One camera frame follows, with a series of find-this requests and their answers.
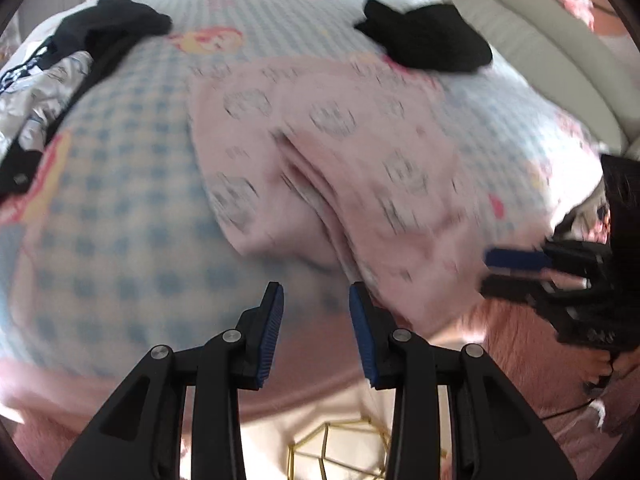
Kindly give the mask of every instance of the pink fluffy rug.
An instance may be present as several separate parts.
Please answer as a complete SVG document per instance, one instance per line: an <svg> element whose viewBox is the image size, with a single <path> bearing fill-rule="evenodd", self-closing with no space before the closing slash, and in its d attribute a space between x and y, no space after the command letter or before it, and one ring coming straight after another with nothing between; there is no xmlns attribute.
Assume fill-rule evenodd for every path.
<svg viewBox="0 0 640 480"><path fill-rule="evenodd" d="M43 415L24 412L22 416L24 424L14 433L15 444L37 473L49 480L78 434Z"/></svg>
<svg viewBox="0 0 640 480"><path fill-rule="evenodd" d="M556 341L553 327L533 309L485 300L462 320L464 332L484 335L482 345L539 416L579 406L588 351ZM600 398L605 415L585 408L546 424L569 457L578 480L586 480L609 455L640 402L640 368L613 380Z"/></svg>

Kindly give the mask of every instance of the white headboard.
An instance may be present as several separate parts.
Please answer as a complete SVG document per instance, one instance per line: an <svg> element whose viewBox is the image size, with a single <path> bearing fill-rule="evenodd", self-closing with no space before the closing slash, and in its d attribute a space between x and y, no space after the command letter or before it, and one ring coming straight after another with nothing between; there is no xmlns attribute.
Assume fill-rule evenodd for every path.
<svg viewBox="0 0 640 480"><path fill-rule="evenodd" d="M613 152L638 139L640 153L640 91L599 38L555 0L452 1L542 95Z"/></svg>

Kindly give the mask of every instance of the pink cloth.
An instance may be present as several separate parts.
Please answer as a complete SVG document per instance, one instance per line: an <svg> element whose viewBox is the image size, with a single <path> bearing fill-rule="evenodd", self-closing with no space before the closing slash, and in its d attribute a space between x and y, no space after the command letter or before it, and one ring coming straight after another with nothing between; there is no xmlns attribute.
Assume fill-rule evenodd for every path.
<svg viewBox="0 0 640 480"><path fill-rule="evenodd" d="M198 164L239 253L339 262L431 333L477 301L479 193L431 114L427 75L263 59L190 88Z"/></svg>

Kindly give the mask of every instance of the cartoon print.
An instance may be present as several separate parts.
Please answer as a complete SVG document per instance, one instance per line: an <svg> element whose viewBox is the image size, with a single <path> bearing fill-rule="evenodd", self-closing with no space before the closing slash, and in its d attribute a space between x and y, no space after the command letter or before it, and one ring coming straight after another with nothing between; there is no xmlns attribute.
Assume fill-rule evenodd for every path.
<svg viewBox="0 0 640 480"><path fill-rule="evenodd" d="M582 125L577 120L560 110L556 113L556 123L562 132L578 141L578 145L584 152L594 153L587 136L584 134Z"/></svg>
<svg viewBox="0 0 640 480"><path fill-rule="evenodd" d="M404 107L395 97L386 97L378 101L378 110L386 117L404 119Z"/></svg>
<svg viewBox="0 0 640 480"><path fill-rule="evenodd" d="M289 68L263 68L261 70L262 75L268 79L271 79L274 83L277 83L281 80L293 81L300 75L300 71L295 67L291 66Z"/></svg>
<svg viewBox="0 0 640 480"><path fill-rule="evenodd" d="M494 194L489 193L489 202L491 203L491 208L494 210L496 219L502 220L504 218L504 204L502 200Z"/></svg>
<svg viewBox="0 0 640 480"><path fill-rule="evenodd" d="M203 68L199 66L192 66L191 72L194 74L199 74L206 77L210 77L212 79L219 79L219 80L224 79L225 77L228 77L229 75L231 75L231 69L229 68L229 65L226 63L219 63L216 65L206 66Z"/></svg>
<svg viewBox="0 0 640 480"><path fill-rule="evenodd" d="M430 88L433 91L442 92L442 85L440 84L440 81L439 79L437 79L436 76L430 75L429 73L423 70L413 70L411 68L402 66L396 63L395 61L393 61L386 54L382 56L382 61L388 64L391 70L393 70L394 72L401 73L404 76L407 76L408 78L413 80L419 80L421 83L425 84L428 88Z"/></svg>
<svg viewBox="0 0 640 480"><path fill-rule="evenodd" d="M309 118L318 130L338 138L350 136L356 128L351 112L341 110L335 101L313 105Z"/></svg>
<svg viewBox="0 0 640 480"><path fill-rule="evenodd" d="M366 61L355 60L351 66L359 76L375 77L382 88L395 90L398 87L406 86L404 76L389 65L369 64Z"/></svg>
<svg viewBox="0 0 640 480"><path fill-rule="evenodd" d="M526 170L535 189L544 191L549 188L553 177L553 167L548 160L539 164L528 162Z"/></svg>
<svg viewBox="0 0 640 480"><path fill-rule="evenodd" d="M245 178L227 177L223 173L206 181L211 207L218 220L245 233L254 221L257 208L258 194L254 187Z"/></svg>
<svg viewBox="0 0 640 480"><path fill-rule="evenodd" d="M350 54L347 58L353 66L353 69L358 73L358 75L362 75L358 72L358 66L366 66L368 64L377 63L379 58L376 54L372 52L354 52Z"/></svg>
<svg viewBox="0 0 640 480"><path fill-rule="evenodd" d="M471 181L465 177L464 173L456 173L451 179L451 187L453 193L460 197L465 203L474 202L476 196L476 189Z"/></svg>
<svg viewBox="0 0 640 480"><path fill-rule="evenodd" d="M242 32L231 27L209 27L171 34L168 39L187 54L232 54L244 44Z"/></svg>
<svg viewBox="0 0 640 480"><path fill-rule="evenodd" d="M257 88L225 95L223 106L234 119L245 119L257 114L269 117L271 114L271 104L267 96Z"/></svg>
<svg viewBox="0 0 640 480"><path fill-rule="evenodd" d="M407 233L421 229L415 213L405 206L394 203L388 197L378 197L378 201L385 212L386 220L391 225L395 234Z"/></svg>
<svg viewBox="0 0 640 480"><path fill-rule="evenodd" d="M251 158L240 146L231 146L230 148L227 148L225 150L225 154L231 160L236 160L236 158Z"/></svg>
<svg viewBox="0 0 640 480"><path fill-rule="evenodd" d="M395 152L383 164L389 179L396 186L403 186L413 194L427 193L427 175L402 153Z"/></svg>

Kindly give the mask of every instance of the blue checkered bedsheet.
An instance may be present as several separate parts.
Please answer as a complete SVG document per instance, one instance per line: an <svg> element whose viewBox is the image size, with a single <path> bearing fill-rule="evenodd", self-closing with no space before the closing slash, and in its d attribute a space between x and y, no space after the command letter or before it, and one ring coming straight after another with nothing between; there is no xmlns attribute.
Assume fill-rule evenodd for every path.
<svg viewBox="0 0 640 480"><path fill-rule="evenodd" d="M143 41L65 121L72 143L34 255L37 290L28 306L9 301L21 227L0 237L0 357L121 376L154 344L188 348L233 326L269 280L286 289L285 336L347 308L340 272L243 258L224 239L190 142L186 79L259 57L380 54L352 27L364 0L135 1L170 15L172 35ZM405 9L435 0L382 1ZM549 195L531 184L526 166L570 150L554 133L558 109L497 53L490 70L439 81L449 98L437 113L456 125L446 133L502 203L500 221L486 212L488 242L543 216Z"/></svg>

